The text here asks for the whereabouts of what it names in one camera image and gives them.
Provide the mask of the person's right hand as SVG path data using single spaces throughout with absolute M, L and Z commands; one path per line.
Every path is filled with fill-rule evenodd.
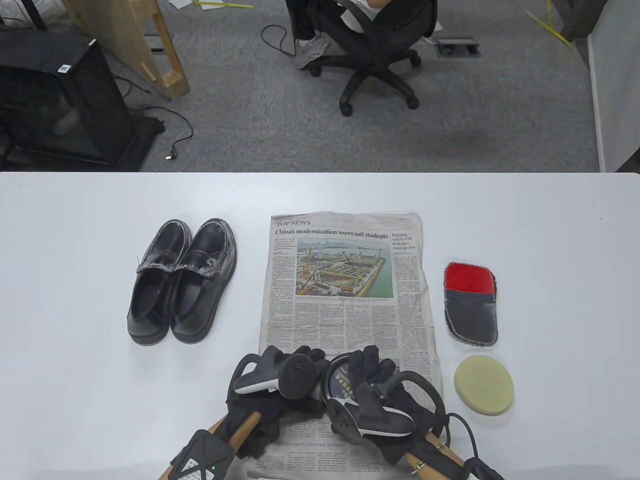
M 389 380 L 396 373 L 396 364 L 390 358 L 380 359 L 378 347 L 368 345 L 364 350 L 355 350 L 347 361 L 350 384 L 356 389 L 360 384 L 381 384 Z M 432 399 L 435 412 L 421 406 L 406 391 L 403 384 L 399 384 L 386 394 L 386 400 L 382 403 L 386 407 L 396 409 L 408 414 L 414 423 L 413 432 L 410 435 L 398 438 L 384 437 L 380 435 L 366 435 L 381 451 L 382 457 L 395 466 L 413 448 L 425 441 L 428 432 L 436 430 L 435 435 L 442 432 L 441 419 L 446 414 L 445 404 L 438 390 L 428 384 L 427 394 Z

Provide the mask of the person's left hand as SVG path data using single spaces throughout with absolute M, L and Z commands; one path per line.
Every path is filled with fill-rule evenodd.
M 325 414 L 326 405 L 316 390 L 329 363 L 324 350 L 307 345 L 291 354 L 273 345 L 262 355 L 247 354 L 231 377 L 228 413 L 215 435 L 229 441 L 253 413 L 259 413 L 260 422 L 238 448 L 237 457 L 260 458 L 281 436 L 281 419 L 296 423 Z

